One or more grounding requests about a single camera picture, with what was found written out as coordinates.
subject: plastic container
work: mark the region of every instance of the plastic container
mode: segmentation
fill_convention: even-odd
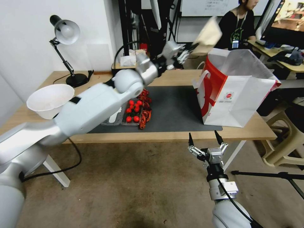
[[[121,123],[122,119],[123,119],[123,116],[124,116],[124,112],[126,110],[126,106],[127,106],[127,103],[124,103],[122,106],[121,106],[121,112],[117,113],[117,116],[116,116],[116,119],[113,121],[113,117],[109,117],[108,119],[106,119],[105,121],[103,121],[101,123],[101,125],[104,125],[104,126],[117,126]]]
[[[137,101],[139,101],[139,99],[131,99],[132,101],[134,101],[134,104],[136,104]],[[121,120],[121,124],[122,125],[126,125],[126,126],[137,126],[139,124],[139,122],[134,122],[133,121],[133,118],[132,118],[132,121],[131,122],[127,122],[126,121],[126,118],[127,116],[129,116],[129,113],[126,113],[126,110],[127,108],[129,108],[130,105],[129,105],[129,101],[126,103],[126,107],[125,107],[125,110],[123,112],[123,119]],[[142,112],[143,112],[143,106],[140,106],[140,109],[139,109],[139,112],[138,112],[138,117],[140,118],[142,116]]]
[[[52,119],[74,96],[74,93],[74,89],[66,84],[49,85],[30,95],[26,105],[42,118]]]

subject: person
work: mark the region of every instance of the person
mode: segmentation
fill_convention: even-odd
[[[256,40],[253,8],[259,0],[238,0],[239,6],[226,13],[219,27],[222,37],[215,45],[221,49],[246,48],[247,40]]]

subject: yellow table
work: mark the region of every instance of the yellow table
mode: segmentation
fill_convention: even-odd
[[[54,80],[68,74],[68,72],[55,71],[53,72],[40,87],[44,87],[53,83]],[[170,70],[166,71],[160,78],[154,80],[150,86],[190,86],[192,79],[198,79],[201,70]],[[98,82],[106,82],[111,78],[111,74],[92,75],[91,80],[78,88],[75,88],[75,95],[83,92],[92,85]],[[65,83],[65,78],[62,78],[56,83]],[[11,128],[23,122],[41,122],[45,121],[33,111],[29,110],[26,105],[23,105],[17,112],[3,125],[0,129],[0,135],[7,132]],[[223,127],[219,132],[224,140],[234,140],[235,143],[230,145],[224,154],[223,161],[225,163],[224,169],[228,167],[233,158],[240,151],[246,140],[273,140],[276,135],[265,123],[265,121],[255,113],[251,120],[244,128],[237,127]],[[192,138],[197,142],[199,140],[216,139],[214,131],[194,131],[191,132]],[[174,141],[188,141],[188,132],[137,132],[137,133],[101,133],[101,134],[83,134],[72,136],[71,139],[75,143],[134,143],[134,142],[174,142]],[[49,168],[51,170],[58,170],[59,167],[51,157],[48,157]],[[57,174],[56,178],[60,181],[66,180],[65,174]]]
[[[260,53],[262,56],[260,60],[263,62],[265,57],[272,57],[278,54],[280,51],[283,51],[281,48],[271,48],[271,49],[265,49],[263,46],[257,44],[255,41],[249,40],[248,43],[252,46],[253,50]],[[301,64],[299,66],[290,65],[285,62],[276,61],[276,63],[280,67],[284,67],[288,69],[291,73],[288,76],[287,79],[296,79],[295,74],[296,73],[303,73],[304,72],[304,64]]]

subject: plastic stool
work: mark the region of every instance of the plastic stool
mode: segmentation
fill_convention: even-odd
[[[303,158],[295,158],[288,156],[298,146],[304,143],[304,127],[303,127],[303,110],[297,107],[288,108],[283,112],[272,117],[267,124],[271,129],[288,129],[288,134],[283,141],[275,148],[269,140],[263,140],[262,144],[266,149],[266,154],[263,156],[263,161],[270,166],[279,166],[280,164],[304,165]],[[275,127],[272,125],[282,120],[286,123],[286,127]]]

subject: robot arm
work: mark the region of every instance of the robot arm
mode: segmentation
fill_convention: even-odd
[[[228,176],[224,173],[223,153],[228,144],[223,142],[222,137],[215,131],[219,147],[198,149],[194,146],[191,134],[189,133],[189,152],[198,160],[203,161],[203,166],[207,168],[209,183],[209,194],[211,200],[215,202],[213,209],[212,223],[216,228],[251,228],[251,224],[261,227],[249,213],[238,202],[233,201],[238,193],[237,185],[234,181],[228,181]]]
[[[115,89],[98,83],[67,102],[52,120],[24,123],[0,136],[0,221],[1,227],[15,227],[25,199],[20,176],[27,176],[46,159],[45,146],[91,131],[114,114],[123,103],[137,97],[143,88],[167,68],[184,63],[193,50],[167,42],[162,55],[150,60],[137,55],[136,71],[119,71],[113,78]]]

